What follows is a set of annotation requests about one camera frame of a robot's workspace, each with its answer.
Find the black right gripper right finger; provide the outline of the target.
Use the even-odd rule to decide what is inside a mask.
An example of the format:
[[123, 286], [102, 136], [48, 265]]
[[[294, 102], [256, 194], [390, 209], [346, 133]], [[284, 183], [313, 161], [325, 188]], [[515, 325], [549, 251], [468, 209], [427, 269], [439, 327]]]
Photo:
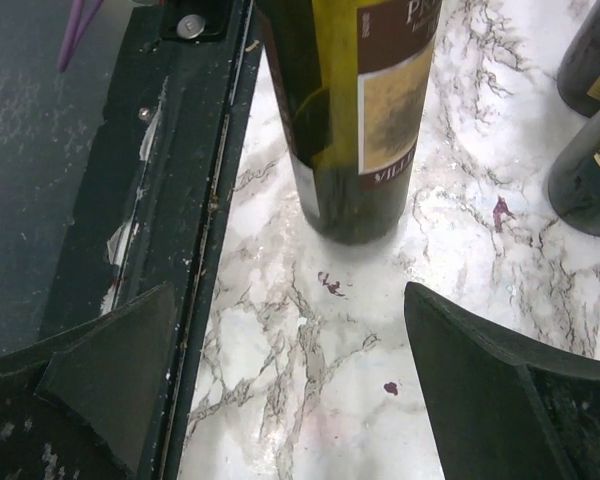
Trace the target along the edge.
[[410, 282], [404, 317], [448, 479], [600, 479], [600, 361]]

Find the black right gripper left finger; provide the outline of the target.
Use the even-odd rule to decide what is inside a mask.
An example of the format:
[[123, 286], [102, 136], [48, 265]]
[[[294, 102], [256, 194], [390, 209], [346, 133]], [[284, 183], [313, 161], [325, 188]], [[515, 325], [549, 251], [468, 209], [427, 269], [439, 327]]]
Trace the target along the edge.
[[0, 357], [0, 479], [153, 479], [174, 350], [163, 283]]

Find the green bottle white label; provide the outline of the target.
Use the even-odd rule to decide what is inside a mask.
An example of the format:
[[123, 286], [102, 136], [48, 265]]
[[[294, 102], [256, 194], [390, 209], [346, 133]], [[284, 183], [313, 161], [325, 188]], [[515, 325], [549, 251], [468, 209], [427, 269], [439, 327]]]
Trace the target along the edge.
[[600, 110], [557, 157], [547, 193], [553, 210], [565, 223], [600, 237]]

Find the dark red wine bottle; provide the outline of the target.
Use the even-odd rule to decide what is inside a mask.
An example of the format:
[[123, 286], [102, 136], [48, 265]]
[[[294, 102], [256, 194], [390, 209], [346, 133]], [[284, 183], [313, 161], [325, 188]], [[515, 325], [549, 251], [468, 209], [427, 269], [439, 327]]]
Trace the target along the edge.
[[557, 90], [566, 105], [580, 115], [590, 118], [600, 110], [600, 0], [563, 56]]

